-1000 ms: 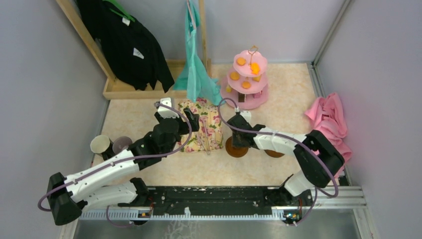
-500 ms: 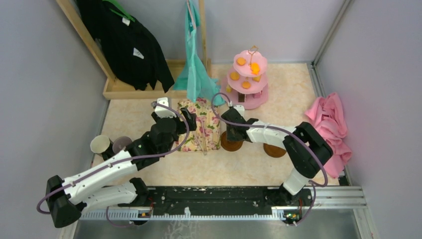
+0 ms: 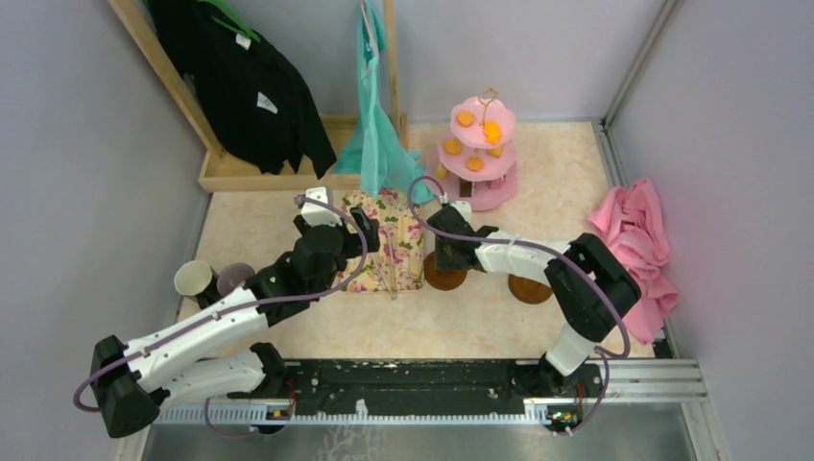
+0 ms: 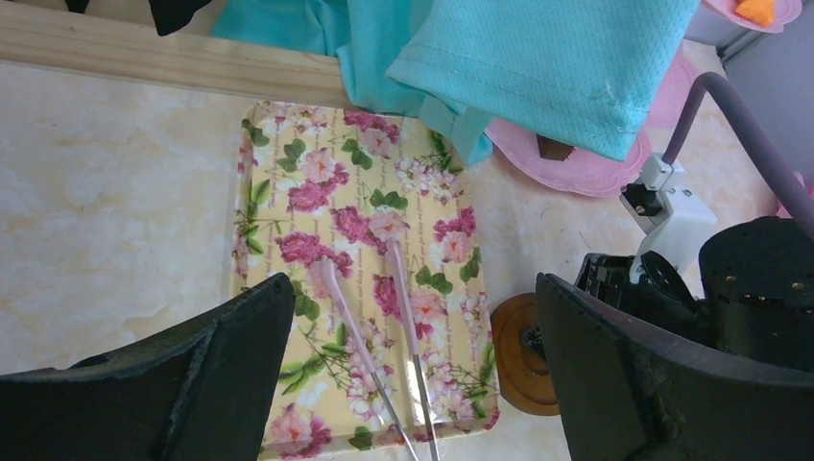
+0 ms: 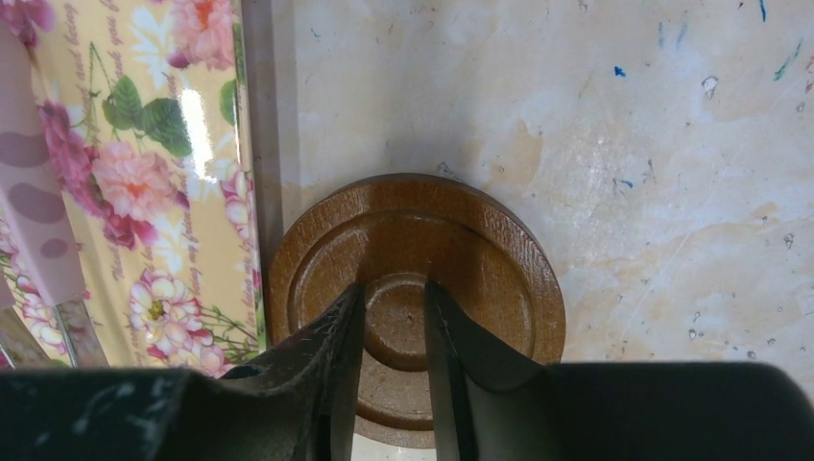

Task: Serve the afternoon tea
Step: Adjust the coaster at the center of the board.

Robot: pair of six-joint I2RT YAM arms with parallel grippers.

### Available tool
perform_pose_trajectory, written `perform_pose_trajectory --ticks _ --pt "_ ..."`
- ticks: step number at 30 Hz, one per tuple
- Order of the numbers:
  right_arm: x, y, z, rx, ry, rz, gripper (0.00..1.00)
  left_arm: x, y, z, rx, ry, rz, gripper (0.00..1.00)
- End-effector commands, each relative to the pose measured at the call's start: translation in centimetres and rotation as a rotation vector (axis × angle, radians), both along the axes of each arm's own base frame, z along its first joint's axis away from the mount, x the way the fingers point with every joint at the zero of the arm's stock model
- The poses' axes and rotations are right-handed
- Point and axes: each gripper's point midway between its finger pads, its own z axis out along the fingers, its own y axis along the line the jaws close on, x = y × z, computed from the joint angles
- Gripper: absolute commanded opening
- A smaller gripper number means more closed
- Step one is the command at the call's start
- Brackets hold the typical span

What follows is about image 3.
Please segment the yellow square biscuit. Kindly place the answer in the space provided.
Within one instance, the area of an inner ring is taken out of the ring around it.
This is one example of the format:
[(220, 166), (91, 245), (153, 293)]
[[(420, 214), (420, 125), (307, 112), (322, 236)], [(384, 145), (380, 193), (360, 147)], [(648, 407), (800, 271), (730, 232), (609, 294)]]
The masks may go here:
[(504, 145), (500, 145), (487, 150), (487, 154), (493, 158), (500, 158), (504, 152)]

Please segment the brown saucer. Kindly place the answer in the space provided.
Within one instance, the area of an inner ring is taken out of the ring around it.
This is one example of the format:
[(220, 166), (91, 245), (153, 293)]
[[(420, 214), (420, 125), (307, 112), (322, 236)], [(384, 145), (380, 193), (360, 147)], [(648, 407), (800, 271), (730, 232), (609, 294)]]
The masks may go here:
[(514, 275), (508, 276), (508, 287), (517, 300), (527, 304), (544, 303), (553, 295), (548, 285)]
[(436, 264), (436, 252), (426, 256), (423, 262), (425, 281), (433, 288), (451, 291), (460, 287), (467, 278), (467, 271), (439, 269)]

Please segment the cream mug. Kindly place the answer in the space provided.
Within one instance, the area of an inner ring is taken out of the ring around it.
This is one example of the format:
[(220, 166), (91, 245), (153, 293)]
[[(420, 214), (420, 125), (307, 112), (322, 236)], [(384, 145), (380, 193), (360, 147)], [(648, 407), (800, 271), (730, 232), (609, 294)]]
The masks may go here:
[(176, 291), (186, 299), (205, 309), (221, 300), (217, 287), (218, 274), (206, 262), (191, 260), (183, 264), (174, 275)]

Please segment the small brown cookie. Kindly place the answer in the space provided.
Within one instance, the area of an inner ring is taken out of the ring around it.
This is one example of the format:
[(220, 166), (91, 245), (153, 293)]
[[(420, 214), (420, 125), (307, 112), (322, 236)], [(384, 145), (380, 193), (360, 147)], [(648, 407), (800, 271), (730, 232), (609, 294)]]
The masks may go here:
[(443, 150), (450, 156), (461, 154), (463, 148), (463, 143), (458, 138), (448, 138), (443, 142)]

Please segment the purple mug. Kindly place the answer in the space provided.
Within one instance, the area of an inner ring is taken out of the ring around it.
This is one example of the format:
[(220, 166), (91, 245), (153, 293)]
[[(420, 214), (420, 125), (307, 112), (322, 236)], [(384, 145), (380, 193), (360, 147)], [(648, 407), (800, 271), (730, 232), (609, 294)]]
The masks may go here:
[(230, 264), (219, 273), (216, 288), (220, 296), (225, 297), (254, 275), (254, 269), (247, 263)]

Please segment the chocolate cake slice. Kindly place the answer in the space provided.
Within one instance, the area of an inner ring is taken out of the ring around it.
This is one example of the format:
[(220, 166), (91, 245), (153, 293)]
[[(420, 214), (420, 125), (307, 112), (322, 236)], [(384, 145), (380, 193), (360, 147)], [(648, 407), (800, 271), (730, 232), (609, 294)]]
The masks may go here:
[(473, 196), (474, 184), (469, 181), (459, 180), (459, 197), (469, 199)]

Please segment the floral serving tray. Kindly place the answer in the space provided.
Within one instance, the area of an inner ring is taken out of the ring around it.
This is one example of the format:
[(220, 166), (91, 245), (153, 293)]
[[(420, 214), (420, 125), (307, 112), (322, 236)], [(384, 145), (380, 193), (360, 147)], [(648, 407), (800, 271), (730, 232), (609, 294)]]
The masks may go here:
[[(361, 190), (349, 191), (342, 197), (342, 210), (360, 206), (365, 213), (379, 222), (379, 228), (389, 231), (394, 240), (397, 293), (418, 290), (423, 286), (423, 227), (412, 215), (408, 202), (401, 194), (383, 189), (376, 197)], [(378, 253), (388, 251), (380, 248)], [(369, 253), (361, 273), (344, 287), (350, 293), (385, 292), (374, 271)]]

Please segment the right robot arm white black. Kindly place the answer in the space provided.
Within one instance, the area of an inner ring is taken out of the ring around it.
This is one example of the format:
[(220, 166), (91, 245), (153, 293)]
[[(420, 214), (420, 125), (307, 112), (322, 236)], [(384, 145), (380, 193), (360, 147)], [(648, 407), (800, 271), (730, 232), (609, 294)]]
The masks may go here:
[(436, 237), (436, 266), (442, 271), (476, 270), (528, 279), (548, 286), (565, 324), (544, 354), (540, 382), (553, 396), (566, 395), (578, 382), (578, 369), (618, 329), (625, 358), (631, 338), (623, 318), (640, 300), (641, 290), (603, 241), (583, 233), (566, 242), (542, 242), (508, 234), (497, 227), (474, 229), (456, 202), (423, 222)]

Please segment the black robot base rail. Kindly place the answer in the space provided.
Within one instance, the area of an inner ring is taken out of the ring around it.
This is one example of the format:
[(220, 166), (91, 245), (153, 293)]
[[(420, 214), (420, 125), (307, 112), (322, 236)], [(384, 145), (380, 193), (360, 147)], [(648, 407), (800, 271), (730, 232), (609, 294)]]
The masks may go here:
[(290, 362), (272, 385), (234, 400), (278, 399), (275, 419), (307, 424), (509, 423), (573, 428), (605, 381), (596, 364), (567, 377), (544, 359), (320, 360)]

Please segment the small orange pastry top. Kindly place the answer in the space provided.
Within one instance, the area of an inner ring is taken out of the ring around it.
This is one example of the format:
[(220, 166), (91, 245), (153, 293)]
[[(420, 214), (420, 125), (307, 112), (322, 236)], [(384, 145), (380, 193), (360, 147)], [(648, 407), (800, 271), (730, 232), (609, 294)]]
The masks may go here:
[(475, 122), (475, 116), (471, 111), (463, 109), (456, 114), (455, 120), (459, 126), (466, 128)]

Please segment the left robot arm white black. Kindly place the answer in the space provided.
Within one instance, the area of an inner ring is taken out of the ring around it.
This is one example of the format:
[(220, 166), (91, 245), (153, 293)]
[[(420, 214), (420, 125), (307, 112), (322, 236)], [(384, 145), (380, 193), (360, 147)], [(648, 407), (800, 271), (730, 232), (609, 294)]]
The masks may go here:
[(93, 349), (90, 373), (73, 403), (100, 415), (112, 439), (130, 436), (179, 404), (226, 394), (280, 395), (286, 365), (269, 343), (234, 358), (210, 353), (271, 328), (341, 289), (336, 279), (380, 248), (379, 223), (361, 207), (343, 213), (308, 199), (294, 220), (300, 236), (292, 250), (243, 285), (163, 330), (123, 341), (110, 335)]

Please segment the round orange cookie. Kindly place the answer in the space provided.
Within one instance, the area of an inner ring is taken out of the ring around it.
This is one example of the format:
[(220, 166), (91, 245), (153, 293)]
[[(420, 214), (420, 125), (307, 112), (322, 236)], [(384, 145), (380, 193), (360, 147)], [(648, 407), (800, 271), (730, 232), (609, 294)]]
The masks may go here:
[(470, 156), (466, 160), (465, 166), (468, 171), (479, 172), (484, 168), (485, 162), (480, 157)]

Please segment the orange croissant pastry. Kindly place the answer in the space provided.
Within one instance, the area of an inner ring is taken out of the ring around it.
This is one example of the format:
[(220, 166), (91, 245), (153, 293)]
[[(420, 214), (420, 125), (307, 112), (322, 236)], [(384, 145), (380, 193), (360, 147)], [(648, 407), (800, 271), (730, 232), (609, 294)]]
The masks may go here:
[(484, 121), (481, 125), (485, 142), (490, 145), (498, 145), (502, 136), (502, 129), (498, 122), (493, 120)]

